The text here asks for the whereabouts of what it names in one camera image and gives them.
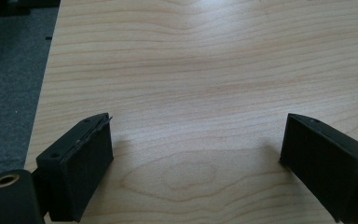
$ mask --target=wood grain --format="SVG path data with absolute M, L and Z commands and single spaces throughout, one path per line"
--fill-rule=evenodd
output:
M 84 224 L 334 223 L 278 159 L 289 112 L 358 140 L 358 1 L 62 0 L 26 169 L 103 112 Z

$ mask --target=light wood surface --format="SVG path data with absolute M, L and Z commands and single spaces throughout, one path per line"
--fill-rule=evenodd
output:
M 103 112 L 81 223 L 334 223 L 278 160 L 289 112 L 358 140 L 358 1 L 62 0 L 26 169 Z

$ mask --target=gray carpet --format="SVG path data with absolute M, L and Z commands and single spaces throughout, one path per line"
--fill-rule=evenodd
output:
M 0 18 L 0 173 L 24 166 L 57 12 Z

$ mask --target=carpeted floor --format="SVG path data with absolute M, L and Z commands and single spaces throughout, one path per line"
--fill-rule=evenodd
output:
M 23 168 L 57 13 L 0 18 L 0 173 Z

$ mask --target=table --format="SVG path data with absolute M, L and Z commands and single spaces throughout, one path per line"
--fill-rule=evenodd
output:
M 358 140 L 358 1 L 62 1 L 26 169 L 103 112 L 83 224 L 334 223 L 278 160 L 289 112 Z

